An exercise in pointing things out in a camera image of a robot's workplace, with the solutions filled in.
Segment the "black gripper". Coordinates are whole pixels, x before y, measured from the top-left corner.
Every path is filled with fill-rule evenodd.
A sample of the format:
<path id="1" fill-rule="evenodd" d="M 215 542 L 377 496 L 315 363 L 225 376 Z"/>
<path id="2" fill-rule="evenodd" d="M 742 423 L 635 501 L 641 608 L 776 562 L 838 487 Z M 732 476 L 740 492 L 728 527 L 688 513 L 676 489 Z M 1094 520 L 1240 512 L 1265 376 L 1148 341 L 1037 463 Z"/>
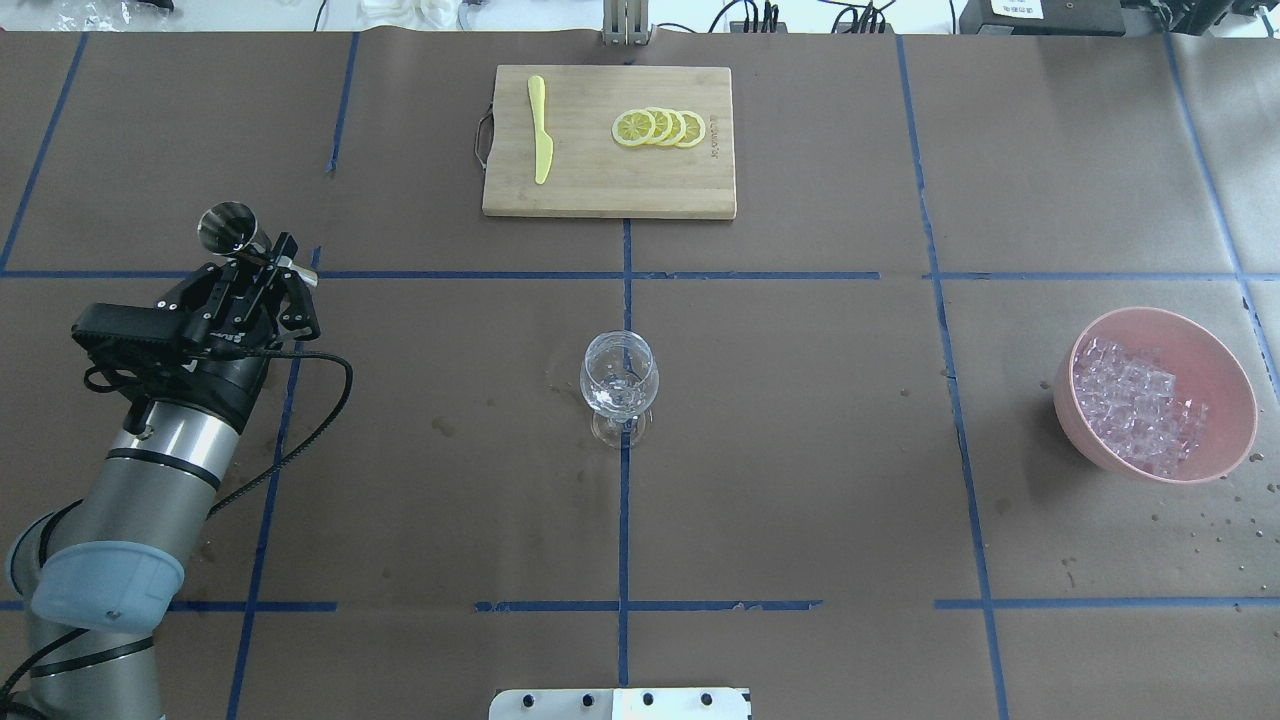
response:
<path id="1" fill-rule="evenodd" d="M 312 297 L 317 273 L 292 263 L 298 250 L 292 233 L 279 233 L 270 249 L 264 243 L 250 232 L 228 232 L 225 256 L 234 263 L 207 263 L 157 301 L 187 315 L 183 336 L 193 356 L 275 351 L 321 336 Z"/>

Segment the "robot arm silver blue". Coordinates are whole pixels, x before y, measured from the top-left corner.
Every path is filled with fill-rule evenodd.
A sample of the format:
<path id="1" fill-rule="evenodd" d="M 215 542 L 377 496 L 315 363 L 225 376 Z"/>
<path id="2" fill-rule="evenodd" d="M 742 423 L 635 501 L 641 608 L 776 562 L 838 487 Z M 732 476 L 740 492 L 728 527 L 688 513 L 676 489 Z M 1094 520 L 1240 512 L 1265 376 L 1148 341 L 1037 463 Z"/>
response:
<path id="1" fill-rule="evenodd" d="M 5 719 L 164 717 L 154 633 L 206 520 L 251 491 L 218 497 L 270 364 L 321 333 L 292 234 L 198 234 L 216 263 L 147 307 L 92 304 L 72 327 L 84 386 L 129 409 L 86 496 L 6 556 L 29 656 L 3 683 Z"/>

